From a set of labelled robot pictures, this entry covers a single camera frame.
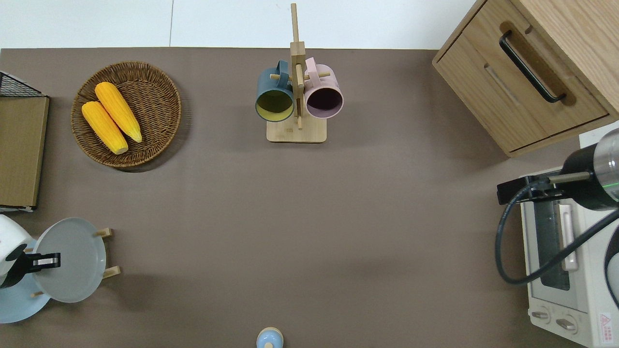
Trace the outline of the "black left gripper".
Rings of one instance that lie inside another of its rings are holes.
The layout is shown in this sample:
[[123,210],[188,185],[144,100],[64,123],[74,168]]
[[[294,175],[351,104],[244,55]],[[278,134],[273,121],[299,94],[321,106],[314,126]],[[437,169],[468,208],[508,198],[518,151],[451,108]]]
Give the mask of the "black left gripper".
[[1,285],[6,289],[15,286],[28,272],[39,272],[44,269],[61,267],[60,253],[26,254],[27,244],[18,245],[1,259]]

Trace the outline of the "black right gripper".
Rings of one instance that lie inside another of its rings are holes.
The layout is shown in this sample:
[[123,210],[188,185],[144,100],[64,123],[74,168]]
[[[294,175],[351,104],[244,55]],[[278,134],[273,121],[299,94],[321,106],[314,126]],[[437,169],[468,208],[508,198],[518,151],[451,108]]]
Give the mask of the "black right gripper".
[[518,203],[573,199],[591,211],[604,210],[604,190],[594,172],[597,145],[573,152],[563,163],[560,172],[531,174],[497,185],[500,205],[507,204],[517,192],[526,188]]

